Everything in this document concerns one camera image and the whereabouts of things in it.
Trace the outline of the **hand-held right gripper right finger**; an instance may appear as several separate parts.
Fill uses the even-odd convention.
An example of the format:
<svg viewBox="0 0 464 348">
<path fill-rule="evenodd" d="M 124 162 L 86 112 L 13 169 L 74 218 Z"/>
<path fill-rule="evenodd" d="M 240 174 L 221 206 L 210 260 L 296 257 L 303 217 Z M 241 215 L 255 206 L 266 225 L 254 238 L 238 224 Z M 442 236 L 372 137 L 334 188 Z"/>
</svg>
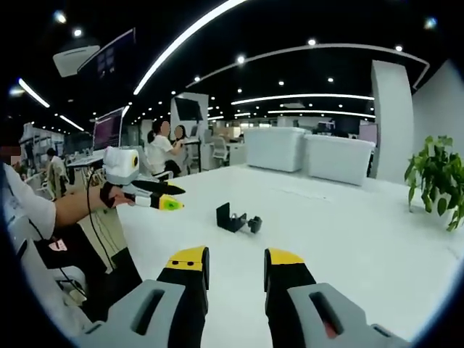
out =
<svg viewBox="0 0 464 348">
<path fill-rule="evenodd" d="M 409 347 L 328 283 L 318 283 L 305 261 L 268 248 L 264 256 L 265 314 L 274 347 Z"/>
</svg>

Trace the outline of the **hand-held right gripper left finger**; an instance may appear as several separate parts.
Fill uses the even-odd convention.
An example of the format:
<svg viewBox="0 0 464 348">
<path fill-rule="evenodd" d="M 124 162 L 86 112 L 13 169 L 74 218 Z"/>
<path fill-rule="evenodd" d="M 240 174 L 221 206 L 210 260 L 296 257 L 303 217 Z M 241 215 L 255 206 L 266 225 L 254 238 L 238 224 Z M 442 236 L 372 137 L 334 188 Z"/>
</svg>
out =
<svg viewBox="0 0 464 348">
<path fill-rule="evenodd" d="M 113 304 L 83 334 L 84 347 L 200 347 L 208 312 L 207 246 L 175 253 L 158 278 Z"/>
</svg>

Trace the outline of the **person's left hand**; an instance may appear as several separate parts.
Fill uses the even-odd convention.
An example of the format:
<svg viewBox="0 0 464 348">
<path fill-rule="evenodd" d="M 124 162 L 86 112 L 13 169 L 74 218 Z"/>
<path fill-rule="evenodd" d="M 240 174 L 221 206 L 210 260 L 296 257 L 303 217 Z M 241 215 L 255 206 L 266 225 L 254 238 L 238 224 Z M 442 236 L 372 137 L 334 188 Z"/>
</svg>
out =
<svg viewBox="0 0 464 348">
<path fill-rule="evenodd" d="M 101 188 L 99 198 L 108 208 L 114 208 L 121 204 L 133 206 L 135 200 L 125 194 L 119 186 L 106 182 Z"/>
</svg>

